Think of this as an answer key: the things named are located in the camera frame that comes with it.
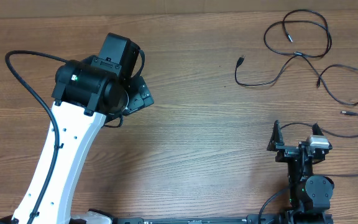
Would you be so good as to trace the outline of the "black cable staying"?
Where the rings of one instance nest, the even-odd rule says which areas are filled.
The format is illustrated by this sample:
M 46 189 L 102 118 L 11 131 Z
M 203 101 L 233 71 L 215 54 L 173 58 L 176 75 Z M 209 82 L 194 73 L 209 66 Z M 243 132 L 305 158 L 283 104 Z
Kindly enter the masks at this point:
M 352 111 L 341 111 L 341 114 L 345 115 L 345 116 L 357 116 L 358 117 L 358 113 L 356 112 L 352 112 Z M 313 127 L 314 124 L 310 124 L 310 123 L 302 123 L 302 122 L 293 122 L 293 123 L 288 123 L 288 124 L 284 124 L 283 126 L 279 127 L 279 130 L 286 128 L 288 126 L 293 126 L 293 125 L 303 125 L 303 126 L 309 126 L 309 127 Z M 328 131 L 326 129 L 320 128 L 322 133 L 326 133 L 328 135 L 337 137 L 337 138 L 358 138 L 358 134 L 354 134 L 354 135 L 342 135 L 342 134 L 336 134 L 334 132 Z M 316 174 L 316 175 L 322 175 L 322 176 L 326 176 L 326 177 L 340 177 L 340 178 L 350 178 L 350 177 L 358 177 L 358 174 Z

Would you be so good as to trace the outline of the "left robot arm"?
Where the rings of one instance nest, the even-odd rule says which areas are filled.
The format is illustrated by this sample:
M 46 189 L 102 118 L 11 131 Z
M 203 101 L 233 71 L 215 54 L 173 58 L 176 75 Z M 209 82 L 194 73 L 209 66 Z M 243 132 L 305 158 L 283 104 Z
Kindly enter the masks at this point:
M 154 103 L 135 69 L 144 51 L 131 39 L 110 33 L 98 55 L 62 60 L 55 75 L 52 106 L 45 106 L 50 127 L 26 195 L 0 223 L 112 223 L 91 209 L 71 214 L 79 176 L 89 149 L 103 127 L 122 121 Z

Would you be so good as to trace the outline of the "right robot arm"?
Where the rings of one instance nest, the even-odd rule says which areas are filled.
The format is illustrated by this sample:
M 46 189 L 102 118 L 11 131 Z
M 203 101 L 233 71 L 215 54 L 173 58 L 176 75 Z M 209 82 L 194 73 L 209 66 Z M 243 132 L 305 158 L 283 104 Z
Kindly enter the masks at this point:
M 332 149 L 331 143 L 317 124 L 312 125 L 312 135 L 297 146 L 284 143 L 279 121 L 275 121 L 267 150 L 276 152 L 276 162 L 288 166 L 290 208 L 275 216 L 275 223 L 332 223 L 325 214 L 330 209 L 334 182 L 326 176 L 313 173 L 313 164 L 323 162 Z

